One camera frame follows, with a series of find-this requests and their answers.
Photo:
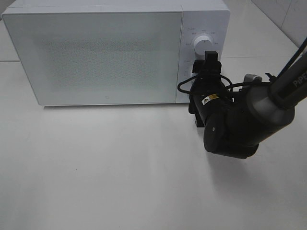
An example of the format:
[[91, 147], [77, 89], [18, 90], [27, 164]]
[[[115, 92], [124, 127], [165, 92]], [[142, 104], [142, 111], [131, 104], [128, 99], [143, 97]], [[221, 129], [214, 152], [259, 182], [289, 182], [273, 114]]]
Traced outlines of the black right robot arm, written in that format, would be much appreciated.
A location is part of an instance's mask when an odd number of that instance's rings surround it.
[[288, 61], [278, 76], [264, 82], [247, 74], [242, 83], [226, 86], [215, 51], [193, 63], [189, 112], [197, 127], [204, 128], [207, 152], [233, 158], [252, 156], [259, 144], [289, 125], [295, 106], [307, 96], [306, 43]]

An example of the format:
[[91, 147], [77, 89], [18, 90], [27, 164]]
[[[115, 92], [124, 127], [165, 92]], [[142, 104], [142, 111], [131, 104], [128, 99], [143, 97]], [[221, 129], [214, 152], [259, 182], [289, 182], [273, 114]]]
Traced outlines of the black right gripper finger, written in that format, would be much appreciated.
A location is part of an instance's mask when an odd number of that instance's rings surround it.
[[216, 51], [205, 51], [203, 69], [208, 71], [221, 72], [221, 62]]
[[193, 63], [192, 73], [199, 73], [204, 65], [204, 60], [195, 60]]

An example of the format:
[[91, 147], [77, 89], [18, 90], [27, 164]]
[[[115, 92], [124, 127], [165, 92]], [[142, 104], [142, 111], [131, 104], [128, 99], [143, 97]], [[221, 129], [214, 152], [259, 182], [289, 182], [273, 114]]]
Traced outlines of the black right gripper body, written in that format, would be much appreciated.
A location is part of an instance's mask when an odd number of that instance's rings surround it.
[[228, 97], [220, 72], [201, 70], [191, 78], [188, 111], [196, 118], [197, 127], [225, 126]]

